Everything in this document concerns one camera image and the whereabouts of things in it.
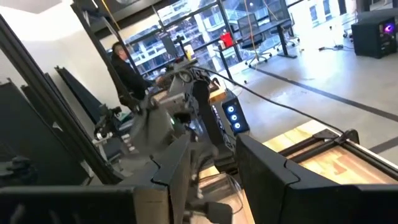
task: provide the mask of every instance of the floor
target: floor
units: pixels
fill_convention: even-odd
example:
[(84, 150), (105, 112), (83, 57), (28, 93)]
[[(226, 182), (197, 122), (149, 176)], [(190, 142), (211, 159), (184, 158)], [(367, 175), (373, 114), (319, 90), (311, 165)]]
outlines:
[[(329, 29), (329, 24), (317, 27), (313, 33), (301, 37), (299, 47), (290, 49), (290, 53), (298, 55), (296, 59), (275, 56), (267, 63), (234, 72), (243, 66), (237, 65), (231, 69), (233, 78), (240, 83), (246, 80), (248, 83), (245, 86), (260, 95), (344, 131), (356, 129), (364, 147), (375, 149), (385, 159), (398, 164), (398, 146), (394, 146), (395, 142), (398, 144), (398, 54), (379, 60), (355, 56), (350, 49), (352, 43), (342, 38), (342, 30), (347, 26), (349, 24), (345, 27), (333, 26), (333, 30)], [(348, 48), (318, 51), (319, 47), (332, 47), (335, 42)], [(261, 71), (302, 83), (308, 88)], [(249, 134), (260, 142), (310, 121), (310, 118), (268, 103), (241, 88), (233, 89), (251, 127)], [(335, 99), (339, 97), (344, 102), (354, 101), (354, 105), (362, 106), (352, 106)], [(363, 105), (371, 107), (371, 110), (363, 110)], [(384, 142), (387, 143), (380, 148), (379, 145)]]

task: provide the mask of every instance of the glowing blue light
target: glowing blue light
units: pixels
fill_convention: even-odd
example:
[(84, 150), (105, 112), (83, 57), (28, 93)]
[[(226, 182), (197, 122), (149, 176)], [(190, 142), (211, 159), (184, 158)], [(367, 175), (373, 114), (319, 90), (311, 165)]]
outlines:
[(233, 106), (229, 106), (229, 107), (227, 108), (227, 110), (228, 110), (228, 112), (232, 113), (232, 112), (235, 111), (235, 108), (234, 108)]

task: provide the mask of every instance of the chair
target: chair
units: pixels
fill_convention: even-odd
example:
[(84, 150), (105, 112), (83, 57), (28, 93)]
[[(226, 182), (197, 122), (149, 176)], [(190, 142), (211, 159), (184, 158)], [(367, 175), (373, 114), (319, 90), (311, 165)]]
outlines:
[(265, 55), (269, 55), (272, 57), (271, 53), (258, 53), (257, 48), (266, 40), (266, 37), (263, 33), (261, 34), (255, 34), (260, 31), (258, 21), (256, 19), (255, 14), (249, 14), (248, 16), (243, 16), (242, 18), (238, 19), (238, 27), (239, 31), (241, 33), (241, 37), (243, 39), (243, 42), (241, 44), (241, 48), (245, 50), (252, 50), (254, 51), (254, 56), (251, 59), (251, 61), (248, 63), (248, 60), (245, 61), (245, 65), (249, 65), (251, 67), (252, 62), (257, 59), (257, 61), (260, 61), (260, 58), (263, 58), (265, 62), (268, 61), (268, 59), (265, 57)]
[[(293, 33), (293, 26), (295, 24), (294, 22), (294, 18), (293, 15), (289, 13), (289, 11), (287, 10), (287, 6), (284, 0), (280, 0), (280, 1), (275, 1), (272, 2), (268, 5), (268, 15), (269, 15), (269, 20), (270, 22), (272, 21), (278, 21), (281, 19), (290, 19), (289, 21), (287, 21), (286, 23), (282, 24), (282, 30), (288, 33), (289, 38), (286, 38), (285, 36), (285, 42), (286, 44), (291, 44), (293, 47), (296, 46), (297, 43), (300, 42), (300, 38), (294, 36)], [(270, 34), (278, 34), (278, 30), (275, 29), (271, 29)], [(276, 51), (279, 51), (279, 47), (282, 44), (279, 43), (278, 45), (274, 46), (274, 49), (276, 49)]]

